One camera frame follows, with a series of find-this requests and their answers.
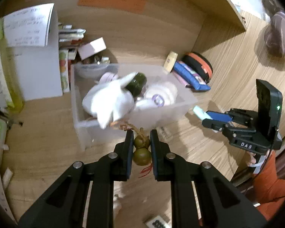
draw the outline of wooden table surface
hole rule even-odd
[[[170,50],[182,55],[190,51],[201,29],[205,14],[186,0],[148,0],[143,14],[114,9],[79,7],[77,0],[7,0],[5,14],[26,6],[55,2],[58,17],[64,23],[87,29],[86,38],[104,37],[109,51],[118,62],[163,65]],[[204,110],[217,110],[208,93],[195,94]],[[11,168],[14,176],[7,198],[16,219],[74,162],[90,163],[111,152],[117,143],[93,146],[80,151],[73,126],[70,94],[29,101],[9,131],[9,152],[3,155],[1,170]],[[202,127],[188,112],[166,126],[173,135],[172,152],[187,161],[210,161],[227,179],[234,175],[243,151],[231,147],[221,133]],[[162,215],[171,220],[170,184],[157,183],[154,176],[138,178],[143,167],[133,164],[131,179],[115,183],[122,209],[116,227],[145,227],[150,217]]]

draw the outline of orange sleeve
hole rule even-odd
[[[285,197],[285,180],[277,178],[275,152],[269,157],[262,172],[255,177],[253,187],[256,200],[261,204]]]

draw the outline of translucent plastic container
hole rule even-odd
[[[123,77],[131,72],[141,72],[147,77],[147,85],[170,81],[178,89],[173,105],[132,112],[129,122],[145,130],[164,126],[184,116],[197,102],[194,94],[181,85],[174,75],[162,66],[146,64],[109,64],[107,67],[95,67],[95,64],[75,64],[71,66],[71,97],[74,127],[82,150],[93,144],[103,144],[114,139],[124,138],[125,131],[112,128],[101,129],[97,120],[91,120],[82,107],[82,100],[88,91],[96,85],[105,72],[112,72]]]

